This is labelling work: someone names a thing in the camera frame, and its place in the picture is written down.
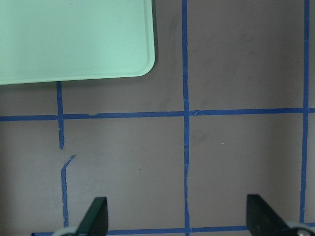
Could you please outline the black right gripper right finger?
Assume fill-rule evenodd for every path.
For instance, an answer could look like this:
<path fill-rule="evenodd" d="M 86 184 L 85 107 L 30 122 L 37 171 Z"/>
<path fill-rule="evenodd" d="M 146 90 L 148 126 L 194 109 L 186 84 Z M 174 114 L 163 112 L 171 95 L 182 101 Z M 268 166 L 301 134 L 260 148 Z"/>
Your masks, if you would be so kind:
<path fill-rule="evenodd" d="M 313 236 L 305 224 L 286 223 L 258 194 L 246 199 L 246 226 L 252 236 Z"/>

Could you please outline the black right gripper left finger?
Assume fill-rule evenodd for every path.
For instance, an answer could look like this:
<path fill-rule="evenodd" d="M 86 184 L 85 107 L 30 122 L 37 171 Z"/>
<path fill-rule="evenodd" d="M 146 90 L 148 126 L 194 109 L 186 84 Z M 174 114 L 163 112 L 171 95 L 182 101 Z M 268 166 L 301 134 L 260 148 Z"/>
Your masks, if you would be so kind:
<path fill-rule="evenodd" d="M 53 233 L 54 236 L 106 236 L 109 228 L 106 197 L 96 197 L 77 227 L 66 227 Z"/>

